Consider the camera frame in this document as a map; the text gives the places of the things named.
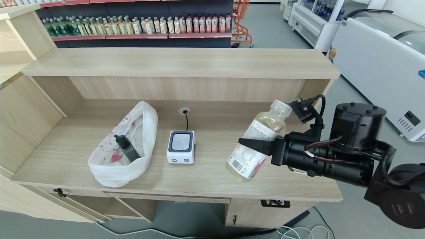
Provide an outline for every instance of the white plastic bag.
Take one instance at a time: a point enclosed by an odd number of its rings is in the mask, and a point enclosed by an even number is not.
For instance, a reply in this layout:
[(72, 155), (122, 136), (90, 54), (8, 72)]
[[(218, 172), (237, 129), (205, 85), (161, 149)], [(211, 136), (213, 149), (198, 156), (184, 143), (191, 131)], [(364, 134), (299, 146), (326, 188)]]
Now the white plastic bag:
[[(103, 186), (118, 188), (139, 177), (149, 166), (156, 140), (158, 115), (148, 103), (139, 102), (104, 138), (88, 159), (88, 166)], [(130, 162), (115, 141), (125, 135), (140, 158)]]

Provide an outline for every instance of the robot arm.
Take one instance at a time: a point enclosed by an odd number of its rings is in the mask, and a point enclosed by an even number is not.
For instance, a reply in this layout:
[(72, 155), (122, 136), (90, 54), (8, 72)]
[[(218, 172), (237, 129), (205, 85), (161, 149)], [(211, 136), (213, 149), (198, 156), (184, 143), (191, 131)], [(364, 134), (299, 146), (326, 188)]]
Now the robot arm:
[[(318, 98), (322, 98), (320, 113), (312, 106)], [(407, 228), (425, 228), (425, 163), (403, 164), (388, 172), (396, 149), (377, 140), (386, 110), (370, 104), (339, 104), (331, 139), (320, 141), (324, 99), (319, 95), (290, 104), (302, 123), (315, 119), (305, 133), (291, 132), (274, 141), (239, 139), (239, 143), (271, 155), (276, 166), (365, 187), (364, 199), (379, 206), (392, 221)]]

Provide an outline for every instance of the display refrigerator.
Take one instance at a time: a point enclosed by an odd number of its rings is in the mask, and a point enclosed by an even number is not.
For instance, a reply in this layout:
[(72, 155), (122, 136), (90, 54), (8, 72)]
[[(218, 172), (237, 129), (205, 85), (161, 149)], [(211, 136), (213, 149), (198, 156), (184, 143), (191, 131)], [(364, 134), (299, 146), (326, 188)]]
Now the display refrigerator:
[(294, 3), (296, 3), (298, 0), (288, 0), (288, 3), (286, 4), (285, 11), (283, 12), (283, 19), (286, 21), (289, 21), (289, 17), (291, 16), (291, 11), (294, 6)]
[(327, 52), (341, 20), (358, 9), (382, 9), (386, 0), (299, 0), (288, 24), (313, 48)]
[(402, 136), (425, 142), (425, 26), (388, 10), (347, 16), (328, 58)]

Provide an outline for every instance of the gray floor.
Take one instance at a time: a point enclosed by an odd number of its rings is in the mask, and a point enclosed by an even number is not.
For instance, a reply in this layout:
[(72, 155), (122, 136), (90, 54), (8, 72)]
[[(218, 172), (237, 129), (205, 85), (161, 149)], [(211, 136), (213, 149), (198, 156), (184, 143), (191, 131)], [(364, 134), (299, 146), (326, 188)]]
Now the gray floor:
[[(309, 48), (299, 35), (282, 21), (278, 5), (252, 4), (249, 7), (244, 24), (250, 29), (254, 37), (255, 48)], [(324, 122), (327, 127), (323, 131), (323, 138), (329, 137), (330, 123), (334, 108), (342, 102), (367, 102), (364, 97), (344, 78), (335, 81), (327, 93), (327, 104)], [(401, 138), (388, 122), (382, 127), (380, 140), (386, 141), (397, 148), (397, 155), (393, 167), (403, 163), (419, 163), (423, 160), (423, 144), (411, 143)], [(363, 199), (365, 189), (338, 182), (344, 200), (338, 203), (320, 203), (317, 208), (321, 211), (328, 224), (335, 232), (336, 238), (344, 239), (423, 239), (425, 230), (412, 230), (401, 227), (386, 218), (380, 209)], [(172, 203), (160, 202), (154, 222), (152, 224), (139, 220), (116, 219), (106, 223), (108, 227), (119, 232), (156, 228), (178, 235), (197, 235), (210, 237), (227, 237), (240, 232), (256, 231), (254, 228), (225, 228), (224, 206), (220, 204), (203, 203)], [(311, 215), (297, 226), (312, 228), (315, 225), (324, 225), (318, 214), (311, 210)], [(326, 233), (315, 231), (316, 239), (325, 239)], [(112, 235), (94, 224), (62, 222), (48, 219), (35, 219), (27, 215), (0, 212), (1, 239), (112, 239)], [(154, 232), (122, 236), (124, 239), (136, 238), (168, 238)], [(258, 236), (255, 239), (278, 239), (277, 233)]]

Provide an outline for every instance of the shopping cart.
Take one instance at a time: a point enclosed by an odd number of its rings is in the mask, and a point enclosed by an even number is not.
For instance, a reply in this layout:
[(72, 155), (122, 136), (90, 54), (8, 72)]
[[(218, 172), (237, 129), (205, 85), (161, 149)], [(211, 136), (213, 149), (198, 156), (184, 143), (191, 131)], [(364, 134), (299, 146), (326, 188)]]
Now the shopping cart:
[(232, 39), (234, 42), (231, 47), (237, 48), (240, 43), (249, 43), (249, 48), (254, 48), (252, 36), (248, 32), (248, 28), (241, 25), (241, 20), (245, 18), (249, 2), (251, 0), (233, 0), (233, 27)]

